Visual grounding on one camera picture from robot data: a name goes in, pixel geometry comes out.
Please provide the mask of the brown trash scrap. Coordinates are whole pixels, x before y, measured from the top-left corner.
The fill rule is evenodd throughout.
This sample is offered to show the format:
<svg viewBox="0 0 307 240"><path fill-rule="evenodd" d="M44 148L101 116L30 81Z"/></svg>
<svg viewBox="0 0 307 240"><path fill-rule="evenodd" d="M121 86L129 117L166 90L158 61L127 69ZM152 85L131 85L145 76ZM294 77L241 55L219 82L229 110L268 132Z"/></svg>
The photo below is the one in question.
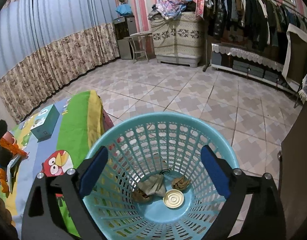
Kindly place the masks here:
<svg viewBox="0 0 307 240"><path fill-rule="evenodd" d="M135 189L132 192L132 199L136 203L144 204L150 202L152 200L152 196L148 196L141 189Z"/></svg>

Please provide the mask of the crumpled grey paper trash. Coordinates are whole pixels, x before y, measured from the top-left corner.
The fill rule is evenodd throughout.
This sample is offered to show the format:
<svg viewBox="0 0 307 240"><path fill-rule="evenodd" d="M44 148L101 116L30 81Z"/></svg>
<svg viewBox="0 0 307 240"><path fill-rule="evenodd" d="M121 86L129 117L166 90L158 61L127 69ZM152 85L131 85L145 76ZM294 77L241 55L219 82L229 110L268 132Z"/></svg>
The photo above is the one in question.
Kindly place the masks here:
<svg viewBox="0 0 307 240"><path fill-rule="evenodd" d="M147 196L157 195L165 197L166 187L164 185L164 176L162 174L154 174L145 181L140 181L137 186Z"/></svg>

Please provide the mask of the orange snack bag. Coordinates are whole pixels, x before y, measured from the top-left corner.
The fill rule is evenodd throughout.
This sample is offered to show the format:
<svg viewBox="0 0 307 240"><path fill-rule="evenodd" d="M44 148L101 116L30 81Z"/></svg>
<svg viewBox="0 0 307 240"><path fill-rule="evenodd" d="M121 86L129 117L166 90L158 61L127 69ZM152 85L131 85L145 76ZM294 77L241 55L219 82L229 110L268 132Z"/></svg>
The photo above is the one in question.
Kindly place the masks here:
<svg viewBox="0 0 307 240"><path fill-rule="evenodd" d="M0 139L0 146L11 152L13 157L17 155L21 158L28 157L28 154L19 148L15 137L8 131Z"/></svg>

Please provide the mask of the colourful cartoon table cloth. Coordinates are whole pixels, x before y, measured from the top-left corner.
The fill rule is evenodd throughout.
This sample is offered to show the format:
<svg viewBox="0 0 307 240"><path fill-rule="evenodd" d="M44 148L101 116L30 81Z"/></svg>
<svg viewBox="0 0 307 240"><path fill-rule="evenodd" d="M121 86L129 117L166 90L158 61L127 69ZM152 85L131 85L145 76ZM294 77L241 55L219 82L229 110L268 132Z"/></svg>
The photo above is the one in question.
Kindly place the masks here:
<svg viewBox="0 0 307 240"><path fill-rule="evenodd" d="M27 158L14 157L4 167L6 181L0 183L0 197L10 211L18 237L22 236L22 220L26 201L39 172L46 176L64 174L77 168L92 145L113 123L105 112L95 90L88 90L54 103L59 117L48 139L37 140L30 131L36 115L14 127L10 133Z"/></svg>

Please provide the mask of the dark wooden furniture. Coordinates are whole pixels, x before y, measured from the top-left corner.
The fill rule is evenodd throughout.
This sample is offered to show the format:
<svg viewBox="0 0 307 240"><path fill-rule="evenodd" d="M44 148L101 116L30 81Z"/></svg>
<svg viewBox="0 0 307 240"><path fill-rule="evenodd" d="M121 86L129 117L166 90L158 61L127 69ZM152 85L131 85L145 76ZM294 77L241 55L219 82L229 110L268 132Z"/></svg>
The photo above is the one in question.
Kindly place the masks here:
<svg viewBox="0 0 307 240"><path fill-rule="evenodd" d="M307 239L307 103L281 143L279 190L287 239Z"/></svg>

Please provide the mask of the round metal can lid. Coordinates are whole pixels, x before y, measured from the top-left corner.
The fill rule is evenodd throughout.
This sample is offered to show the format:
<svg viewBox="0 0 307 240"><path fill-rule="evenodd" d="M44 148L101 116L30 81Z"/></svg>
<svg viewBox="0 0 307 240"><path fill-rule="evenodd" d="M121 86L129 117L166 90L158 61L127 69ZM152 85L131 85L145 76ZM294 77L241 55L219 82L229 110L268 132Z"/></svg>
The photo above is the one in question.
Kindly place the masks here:
<svg viewBox="0 0 307 240"><path fill-rule="evenodd" d="M170 209L181 207L184 203L184 194L177 189L171 189L163 197L163 203Z"/></svg>

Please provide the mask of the blue and floral curtain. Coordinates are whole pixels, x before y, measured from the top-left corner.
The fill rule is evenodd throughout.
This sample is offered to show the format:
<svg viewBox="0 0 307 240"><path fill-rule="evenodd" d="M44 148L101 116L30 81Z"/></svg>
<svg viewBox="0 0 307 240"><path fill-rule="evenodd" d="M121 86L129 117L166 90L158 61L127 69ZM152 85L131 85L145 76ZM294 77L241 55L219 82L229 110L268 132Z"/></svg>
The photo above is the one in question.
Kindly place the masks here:
<svg viewBox="0 0 307 240"><path fill-rule="evenodd" d="M0 11L0 98L13 120L119 57L115 0L7 0Z"/></svg>

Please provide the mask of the grey water dispenser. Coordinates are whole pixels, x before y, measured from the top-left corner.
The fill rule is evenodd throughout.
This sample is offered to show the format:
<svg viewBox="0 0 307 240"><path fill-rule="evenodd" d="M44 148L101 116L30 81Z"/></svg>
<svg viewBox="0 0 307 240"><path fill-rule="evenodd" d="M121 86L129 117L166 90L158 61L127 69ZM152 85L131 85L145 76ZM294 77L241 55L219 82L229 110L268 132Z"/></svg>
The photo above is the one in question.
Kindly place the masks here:
<svg viewBox="0 0 307 240"><path fill-rule="evenodd" d="M132 48L128 38L137 32L135 17L133 15L122 16L114 19L113 23L118 42L120 58L123 60L131 60Z"/></svg>

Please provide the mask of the white framed board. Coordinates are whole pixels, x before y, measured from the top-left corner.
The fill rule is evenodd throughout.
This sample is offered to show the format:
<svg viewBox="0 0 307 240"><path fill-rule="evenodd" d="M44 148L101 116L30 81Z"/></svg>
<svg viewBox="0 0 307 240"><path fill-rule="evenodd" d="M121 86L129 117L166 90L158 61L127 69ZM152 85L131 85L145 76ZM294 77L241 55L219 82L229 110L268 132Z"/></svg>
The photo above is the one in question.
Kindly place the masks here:
<svg viewBox="0 0 307 240"><path fill-rule="evenodd" d="M307 33L289 24L287 52L282 75L290 89L297 92L307 74Z"/></svg>

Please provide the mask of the small folding table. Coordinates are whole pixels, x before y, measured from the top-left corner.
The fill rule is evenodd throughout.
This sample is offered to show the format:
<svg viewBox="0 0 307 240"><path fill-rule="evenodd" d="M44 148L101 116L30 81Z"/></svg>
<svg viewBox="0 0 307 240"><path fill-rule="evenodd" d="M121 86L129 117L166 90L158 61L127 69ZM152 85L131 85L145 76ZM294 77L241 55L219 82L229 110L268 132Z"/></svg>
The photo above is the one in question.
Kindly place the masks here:
<svg viewBox="0 0 307 240"><path fill-rule="evenodd" d="M143 31L124 38L131 46L133 63L138 61L138 56L144 56L146 61L149 62L147 42L151 36L152 31Z"/></svg>

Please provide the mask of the low shelf with lace cover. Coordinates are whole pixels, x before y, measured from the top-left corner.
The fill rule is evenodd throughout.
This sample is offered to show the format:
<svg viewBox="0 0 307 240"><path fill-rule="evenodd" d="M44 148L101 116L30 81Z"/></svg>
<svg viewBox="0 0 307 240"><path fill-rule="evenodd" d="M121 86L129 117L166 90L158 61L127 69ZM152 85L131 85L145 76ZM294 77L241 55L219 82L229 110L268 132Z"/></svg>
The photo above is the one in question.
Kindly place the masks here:
<svg viewBox="0 0 307 240"><path fill-rule="evenodd" d="M282 76L283 65L254 52L213 43L209 66L294 93Z"/></svg>

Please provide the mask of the blue bag on dispenser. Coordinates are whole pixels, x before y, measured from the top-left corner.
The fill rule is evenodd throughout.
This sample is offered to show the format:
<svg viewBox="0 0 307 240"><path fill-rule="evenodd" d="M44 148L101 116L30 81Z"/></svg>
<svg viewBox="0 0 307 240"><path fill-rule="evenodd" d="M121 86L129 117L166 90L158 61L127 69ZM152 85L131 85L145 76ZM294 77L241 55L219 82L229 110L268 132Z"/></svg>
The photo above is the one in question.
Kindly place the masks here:
<svg viewBox="0 0 307 240"><path fill-rule="evenodd" d="M115 10L119 16L132 16L133 12L129 4L120 4Z"/></svg>

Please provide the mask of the cabinet with patterned cover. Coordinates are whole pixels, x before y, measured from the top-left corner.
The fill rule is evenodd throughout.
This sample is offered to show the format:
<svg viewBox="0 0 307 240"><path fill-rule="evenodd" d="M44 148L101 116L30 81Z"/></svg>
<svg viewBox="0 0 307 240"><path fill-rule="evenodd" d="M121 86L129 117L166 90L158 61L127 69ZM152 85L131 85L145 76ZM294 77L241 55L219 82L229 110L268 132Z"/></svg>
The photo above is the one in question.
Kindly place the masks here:
<svg viewBox="0 0 307 240"><path fill-rule="evenodd" d="M180 64L196 68L203 56L204 26L194 12L183 12L166 20L156 15L150 21L153 47L159 63Z"/></svg>

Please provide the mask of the clothes rack with garments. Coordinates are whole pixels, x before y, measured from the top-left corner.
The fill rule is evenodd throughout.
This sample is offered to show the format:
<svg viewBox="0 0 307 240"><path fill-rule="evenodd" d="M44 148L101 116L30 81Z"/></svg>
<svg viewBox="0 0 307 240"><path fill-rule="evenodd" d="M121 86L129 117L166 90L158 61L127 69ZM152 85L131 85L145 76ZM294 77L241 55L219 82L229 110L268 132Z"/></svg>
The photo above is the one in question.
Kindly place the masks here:
<svg viewBox="0 0 307 240"><path fill-rule="evenodd" d="M197 0L211 42L283 63L290 24L307 34L307 18L275 0Z"/></svg>

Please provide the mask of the pile of colourful clothes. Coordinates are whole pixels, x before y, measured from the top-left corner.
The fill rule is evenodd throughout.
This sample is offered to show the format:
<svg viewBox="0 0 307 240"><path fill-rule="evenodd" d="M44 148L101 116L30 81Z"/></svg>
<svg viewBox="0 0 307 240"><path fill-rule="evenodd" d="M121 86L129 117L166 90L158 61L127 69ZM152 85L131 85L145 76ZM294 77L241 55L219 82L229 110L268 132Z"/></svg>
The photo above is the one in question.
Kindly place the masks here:
<svg viewBox="0 0 307 240"><path fill-rule="evenodd" d="M196 9L194 0L158 0L152 6L151 12L148 14L148 20L152 21L158 16L165 20L174 20L181 16L182 12L193 12Z"/></svg>

